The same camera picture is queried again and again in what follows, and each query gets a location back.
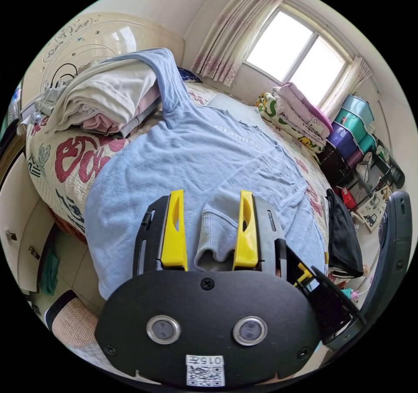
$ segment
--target curtain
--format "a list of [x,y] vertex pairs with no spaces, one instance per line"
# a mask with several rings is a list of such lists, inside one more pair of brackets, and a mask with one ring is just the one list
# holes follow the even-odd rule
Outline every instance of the curtain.
[[360,84],[372,74],[364,59],[356,56],[319,109],[331,120],[334,120],[346,97],[354,93]]
[[262,26],[283,0],[231,0],[209,30],[191,70],[230,86]]

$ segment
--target pink clothing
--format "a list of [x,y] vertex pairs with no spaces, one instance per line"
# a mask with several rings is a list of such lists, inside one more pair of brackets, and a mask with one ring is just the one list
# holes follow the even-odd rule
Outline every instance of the pink clothing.
[[273,87],[273,91],[283,97],[298,116],[309,123],[324,139],[333,132],[330,119],[321,110],[313,106],[294,83],[285,83],[281,87]]
[[[157,81],[145,93],[144,97],[139,101],[139,105],[135,110],[134,118],[139,116],[151,103],[153,103],[160,96],[160,89]],[[103,113],[94,113],[94,109],[85,107],[84,110],[92,111],[92,117],[83,122],[83,128],[88,130],[96,130],[104,133],[118,133],[120,129],[125,126],[123,123],[114,123]]]

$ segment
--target cabinet handle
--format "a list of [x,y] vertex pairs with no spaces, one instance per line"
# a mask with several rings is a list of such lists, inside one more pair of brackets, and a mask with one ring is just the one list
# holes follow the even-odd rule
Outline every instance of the cabinet handle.
[[36,258],[39,259],[40,255],[35,251],[35,249],[33,248],[33,246],[29,247],[29,252]]
[[6,238],[8,241],[17,241],[17,236],[15,233],[11,233],[9,230],[6,230]]

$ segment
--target sticker label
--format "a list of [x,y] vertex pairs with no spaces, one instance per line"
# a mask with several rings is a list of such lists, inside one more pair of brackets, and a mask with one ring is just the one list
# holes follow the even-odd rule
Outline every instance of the sticker label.
[[188,386],[224,387],[223,356],[186,355]]

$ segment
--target window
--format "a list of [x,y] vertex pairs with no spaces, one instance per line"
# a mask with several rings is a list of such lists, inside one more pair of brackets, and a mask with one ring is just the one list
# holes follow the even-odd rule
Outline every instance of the window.
[[247,63],[280,84],[293,82],[318,106],[346,67],[346,59],[315,29],[280,10],[261,32]]

